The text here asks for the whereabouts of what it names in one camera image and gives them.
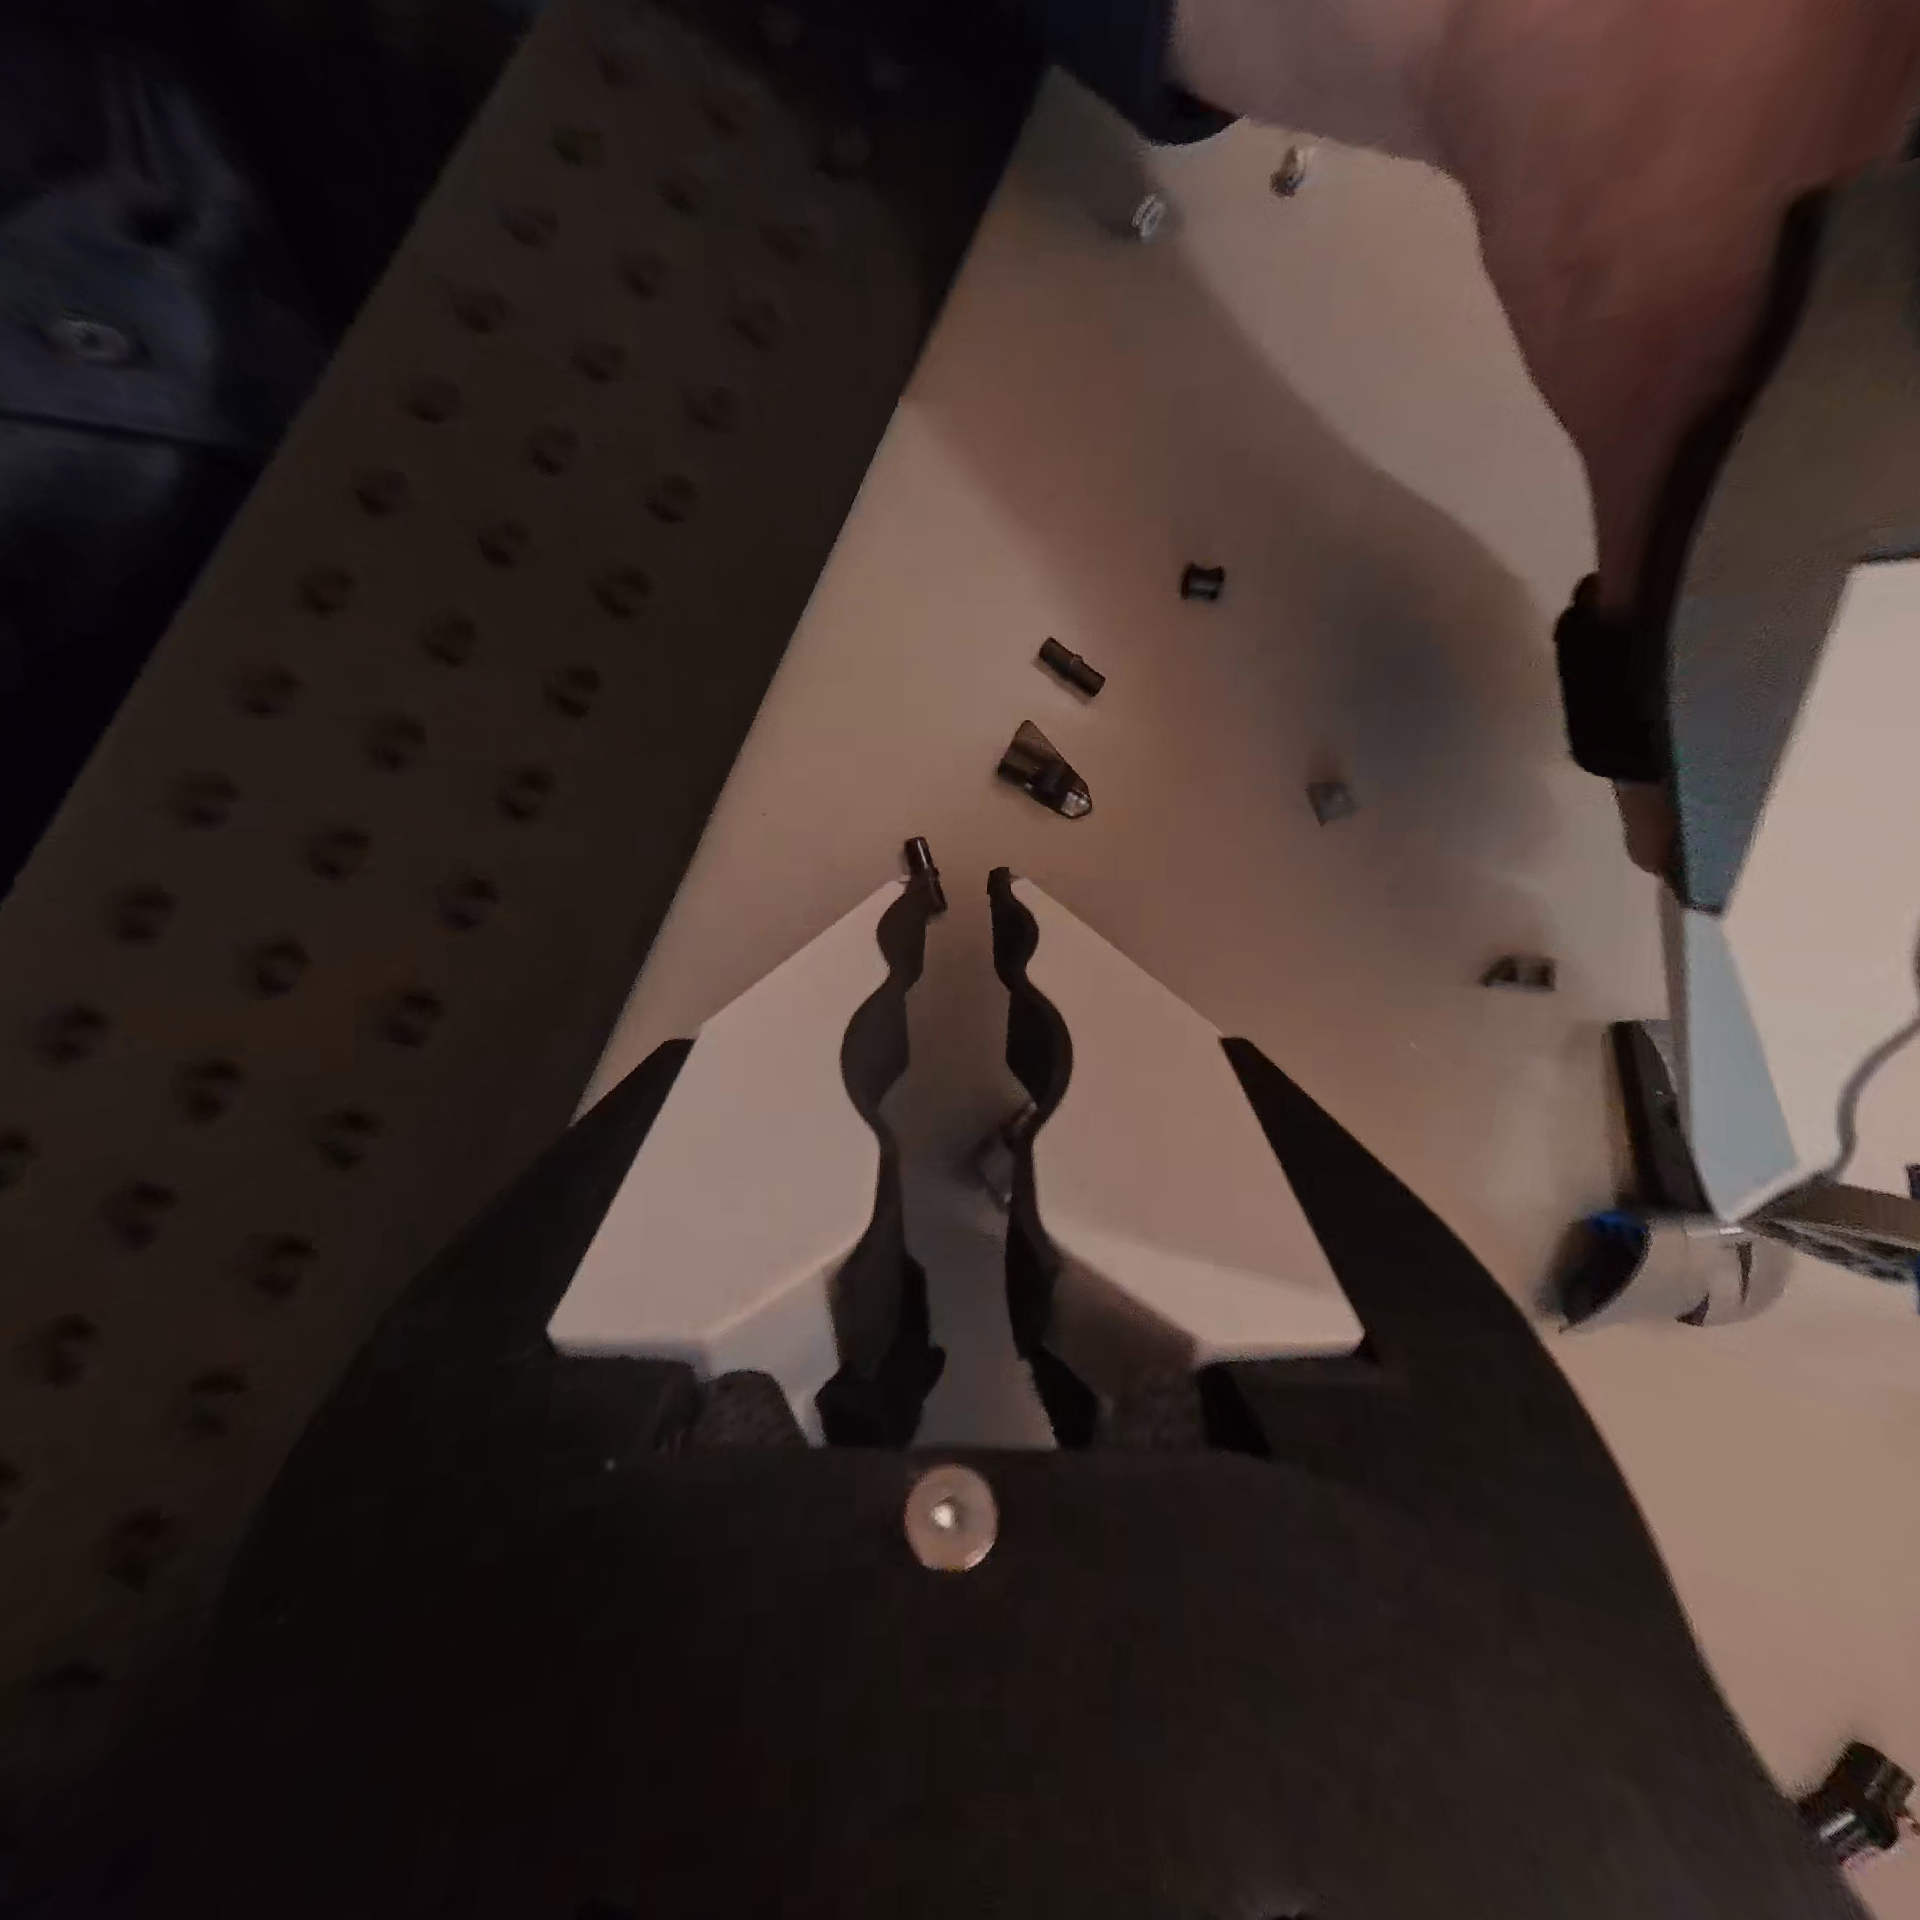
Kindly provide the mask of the person's left hand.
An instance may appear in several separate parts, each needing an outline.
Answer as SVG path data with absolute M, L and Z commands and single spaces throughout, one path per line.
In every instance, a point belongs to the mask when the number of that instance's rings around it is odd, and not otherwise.
M 1204 104 L 1464 189 L 1587 470 L 1601 602 L 1634 602 L 1673 455 L 1732 387 L 1788 208 L 1899 150 L 1908 3 L 1195 3 Z

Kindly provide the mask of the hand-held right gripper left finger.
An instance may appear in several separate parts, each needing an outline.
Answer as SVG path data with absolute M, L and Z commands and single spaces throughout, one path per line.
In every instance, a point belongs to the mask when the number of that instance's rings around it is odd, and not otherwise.
M 914 1440 L 944 1350 L 899 1140 L 927 880 L 890 880 L 711 1015 L 547 1320 L 570 1358 L 772 1380 L 833 1446 Z

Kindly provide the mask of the black perforated rail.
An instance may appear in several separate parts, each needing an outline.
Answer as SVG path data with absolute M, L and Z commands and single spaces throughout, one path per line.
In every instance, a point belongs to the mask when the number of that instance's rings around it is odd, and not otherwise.
M 568 1130 L 1018 144 L 995 4 L 552 4 L 4 903 L 4 1798 Z

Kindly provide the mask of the grey lego wheel arch assembly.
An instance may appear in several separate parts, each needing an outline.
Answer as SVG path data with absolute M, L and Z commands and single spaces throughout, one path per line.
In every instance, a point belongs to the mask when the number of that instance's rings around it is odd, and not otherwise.
M 1623 1110 L 1627 1184 L 1564 1242 L 1548 1301 L 1567 1331 L 1626 1323 L 1723 1327 L 1788 1291 L 1794 1259 L 1915 1295 L 1917 1165 L 1895 1190 L 1816 1181 L 1725 1221 L 1684 1127 L 1669 1022 L 1607 1030 Z

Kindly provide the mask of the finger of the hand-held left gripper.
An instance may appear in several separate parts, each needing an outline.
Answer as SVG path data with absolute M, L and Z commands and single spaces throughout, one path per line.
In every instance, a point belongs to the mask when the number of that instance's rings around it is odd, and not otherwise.
M 1915 560 L 1847 576 L 1729 904 L 1667 903 L 1663 934 L 1687 1147 L 1747 1221 L 1849 1160 L 1915 1036 Z

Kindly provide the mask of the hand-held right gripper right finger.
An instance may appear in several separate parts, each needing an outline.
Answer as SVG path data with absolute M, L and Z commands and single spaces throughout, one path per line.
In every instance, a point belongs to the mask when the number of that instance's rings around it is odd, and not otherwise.
M 1200 1375 L 1347 1362 L 1361 1317 L 1223 1034 L 1033 880 L 995 869 L 1005 1310 L 1064 1448 L 1204 1421 Z

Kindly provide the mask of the black wedge lego connector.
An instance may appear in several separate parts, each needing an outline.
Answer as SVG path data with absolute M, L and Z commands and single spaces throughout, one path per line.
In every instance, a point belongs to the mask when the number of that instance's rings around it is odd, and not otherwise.
M 996 780 L 1071 822 L 1080 822 L 1093 812 L 1087 780 L 1031 720 L 1021 720 L 1001 751 Z

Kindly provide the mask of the person's dark blue clothing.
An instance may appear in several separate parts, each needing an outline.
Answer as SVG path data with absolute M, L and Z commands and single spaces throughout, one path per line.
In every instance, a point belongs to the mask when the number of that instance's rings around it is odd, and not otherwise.
M 7 888 L 541 11 L 3 4 Z

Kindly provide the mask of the black and brown lego connector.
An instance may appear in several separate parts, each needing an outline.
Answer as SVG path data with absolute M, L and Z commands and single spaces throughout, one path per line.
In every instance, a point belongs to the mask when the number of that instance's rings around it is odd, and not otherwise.
M 1839 1868 L 1895 1854 L 1917 1836 L 1915 1776 L 1875 1743 L 1852 1739 L 1794 1811 Z

